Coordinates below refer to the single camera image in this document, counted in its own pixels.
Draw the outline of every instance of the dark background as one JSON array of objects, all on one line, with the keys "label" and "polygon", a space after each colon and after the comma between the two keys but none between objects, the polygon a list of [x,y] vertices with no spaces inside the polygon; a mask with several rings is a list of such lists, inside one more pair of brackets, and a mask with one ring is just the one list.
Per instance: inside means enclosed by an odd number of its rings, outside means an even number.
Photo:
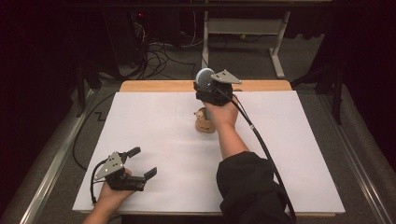
[{"label": "dark background", "polygon": [[[297,34],[305,38],[326,34],[311,69],[342,55],[346,62],[345,83],[393,168],[396,167],[396,144],[392,139],[396,134],[395,7],[393,1],[379,0],[359,13],[353,12],[353,8],[338,12],[299,10],[291,13],[285,33],[285,37],[290,38]],[[181,41],[180,31],[193,33],[191,13],[143,12],[145,17],[140,19],[150,37],[177,46]],[[1,177],[7,183],[0,198],[1,214],[36,156],[68,113],[73,103],[69,94],[77,85],[78,69],[83,68],[82,75],[93,88],[100,88],[99,71],[116,77],[120,75],[120,63],[140,63],[141,51],[120,50],[125,46],[136,47],[134,29],[127,19],[136,13],[81,13],[65,10],[58,2],[49,0],[2,1],[0,150],[3,162],[0,168]],[[212,13],[219,17],[246,17],[243,11]],[[279,13],[272,10],[266,17]],[[201,36],[203,12],[197,11],[196,16],[197,36]],[[262,17],[261,13],[249,13],[249,16]],[[321,81],[321,77],[311,81]]]}]

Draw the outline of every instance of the gray floor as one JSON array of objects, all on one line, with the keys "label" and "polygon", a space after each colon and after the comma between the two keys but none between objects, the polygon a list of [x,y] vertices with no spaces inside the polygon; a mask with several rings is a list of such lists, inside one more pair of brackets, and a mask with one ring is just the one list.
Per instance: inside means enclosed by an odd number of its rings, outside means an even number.
[{"label": "gray floor", "polygon": [[[286,80],[292,81],[306,74],[321,40],[322,37],[305,40],[300,36],[295,39],[284,39],[279,59]],[[276,79],[268,54],[268,48],[274,44],[275,39],[271,36],[252,43],[229,39],[226,46],[222,37],[211,37],[209,67],[215,71],[227,69],[240,79]],[[161,49],[161,46],[152,46],[151,49]],[[201,46],[183,49],[166,46],[166,53],[172,60],[183,63],[167,61],[166,67],[163,66],[164,69],[160,74],[148,79],[192,79],[201,68]],[[158,51],[157,54],[164,59],[167,58]],[[152,66],[161,62],[153,53],[148,56],[152,58],[150,60]],[[122,69],[124,73],[129,72],[126,66]],[[152,71],[149,68],[146,75],[148,76]],[[299,217],[298,223],[392,223],[392,219],[396,220],[395,173],[390,169],[373,137],[367,131],[347,93],[347,88],[343,89],[343,125],[338,126],[329,116],[328,100],[331,97],[316,95],[314,86],[304,84],[295,90],[299,94],[305,114],[338,188],[346,213],[336,217]],[[117,82],[104,83],[101,90],[90,95],[89,100],[92,103],[87,111],[90,112],[93,106],[118,91],[119,87],[120,83]],[[94,112],[102,112],[102,116],[105,117],[111,106],[111,99],[110,97],[105,100]],[[73,132],[74,125],[81,122],[81,119],[76,118],[77,111],[76,104],[43,148],[14,200],[8,206],[1,223],[21,222],[60,148],[76,134]],[[104,122],[98,120],[98,115],[93,113],[87,118],[78,136],[76,156],[86,167],[103,125]],[[49,186],[49,192],[42,199],[42,206],[36,216],[28,219],[33,222],[22,223],[82,222],[86,215],[74,212],[71,208],[85,172],[76,165],[70,151],[71,148],[65,153],[66,159],[59,172],[56,172],[57,178],[53,185]],[[121,223],[121,220],[117,218],[111,223]],[[150,217],[141,217],[136,223],[163,222],[155,221]]]}]

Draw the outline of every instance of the black sleeve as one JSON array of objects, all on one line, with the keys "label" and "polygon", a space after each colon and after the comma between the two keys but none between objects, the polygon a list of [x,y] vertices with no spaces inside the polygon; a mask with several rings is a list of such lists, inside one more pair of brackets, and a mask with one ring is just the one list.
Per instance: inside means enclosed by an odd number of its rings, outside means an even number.
[{"label": "black sleeve", "polygon": [[253,152],[241,152],[219,164],[220,209],[229,223],[291,224],[285,213],[286,192],[274,181],[271,163]]}]

